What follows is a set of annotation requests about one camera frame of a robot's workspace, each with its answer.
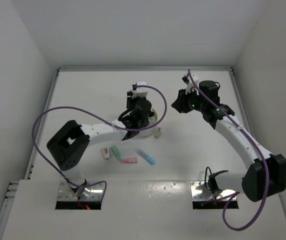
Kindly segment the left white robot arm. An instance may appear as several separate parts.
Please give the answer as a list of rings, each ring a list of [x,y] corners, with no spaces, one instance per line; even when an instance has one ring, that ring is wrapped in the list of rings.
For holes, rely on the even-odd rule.
[[[152,104],[147,100],[146,90],[127,92],[126,110],[111,125],[78,124],[69,120],[48,141],[46,147],[64,176],[70,180],[71,189],[76,192],[78,185],[85,186],[88,182],[81,173],[78,164],[85,150],[93,145],[110,142],[126,141],[140,134],[141,129],[150,125],[149,117],[154,116]]]

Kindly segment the yellow highlighter marker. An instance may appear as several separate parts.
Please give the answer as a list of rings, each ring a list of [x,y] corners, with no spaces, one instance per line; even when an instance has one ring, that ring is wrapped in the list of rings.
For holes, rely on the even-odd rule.
[[[152,114],[151,114],[150,118],[154,119],[154,121],[157,121],[157,119],[158,119],[157,112],[153,108],[151,109],[151,112],[152,112]]]

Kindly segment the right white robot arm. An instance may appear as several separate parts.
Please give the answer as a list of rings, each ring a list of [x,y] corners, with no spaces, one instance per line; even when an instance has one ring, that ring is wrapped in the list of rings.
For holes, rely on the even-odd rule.
[[[242,126],[235,112],[220,102],[220,84],[212,80],[192,82],[180,89],[172,107],[180,114],[198,111],[210,126],[221,134],[241,157],[246,173],[221,170],[211,173],[206,187],[213,194],[226,189],[244,193],[252,202],[263,199],[265,189],[272,196],[286,189],[286,159],[261,146]]]

